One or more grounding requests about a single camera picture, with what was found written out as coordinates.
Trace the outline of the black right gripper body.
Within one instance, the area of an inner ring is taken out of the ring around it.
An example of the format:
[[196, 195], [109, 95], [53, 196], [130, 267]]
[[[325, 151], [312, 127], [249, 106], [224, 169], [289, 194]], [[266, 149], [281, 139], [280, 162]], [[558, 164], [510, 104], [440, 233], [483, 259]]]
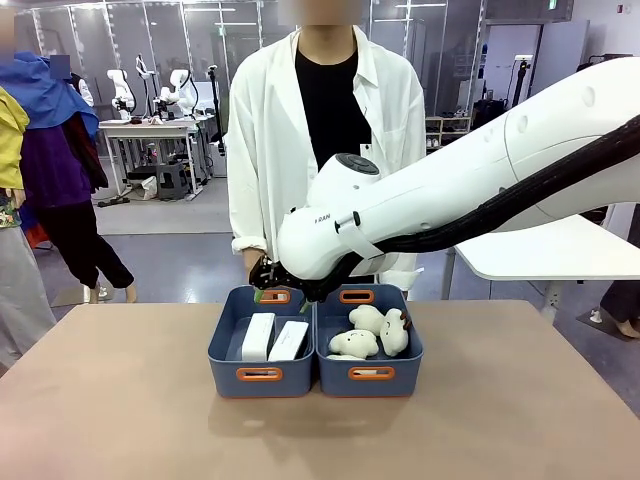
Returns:
[[302, 280], [288, 272], [280, 262], [274, 262], [268, 256], [262, 256], [249, 273], [249, 284], [266, 291], [278, 287], [299, 290], [308, 302], [321, 302], [326, 299], [322, 283], [316, 280]]

